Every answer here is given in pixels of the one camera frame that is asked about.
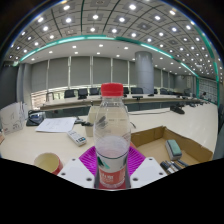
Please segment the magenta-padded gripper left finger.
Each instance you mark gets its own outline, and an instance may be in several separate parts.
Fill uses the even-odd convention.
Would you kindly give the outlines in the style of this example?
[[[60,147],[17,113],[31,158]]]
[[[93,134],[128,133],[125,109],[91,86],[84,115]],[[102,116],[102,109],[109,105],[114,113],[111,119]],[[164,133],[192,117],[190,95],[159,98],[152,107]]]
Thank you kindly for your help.
[[[71,159],[58,176],[84,188],[93,188],[97,174],[95,147],[89,148],[79,158]]]

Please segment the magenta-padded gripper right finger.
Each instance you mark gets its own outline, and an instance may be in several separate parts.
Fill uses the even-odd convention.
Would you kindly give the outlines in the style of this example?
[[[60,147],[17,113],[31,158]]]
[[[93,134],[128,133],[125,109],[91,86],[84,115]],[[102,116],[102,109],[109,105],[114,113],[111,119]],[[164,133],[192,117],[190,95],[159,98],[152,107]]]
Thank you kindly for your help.
[[[166,172],[153,157],[145,157],[134,147],[127,157],[126,188],[140,188],[166,176]]]

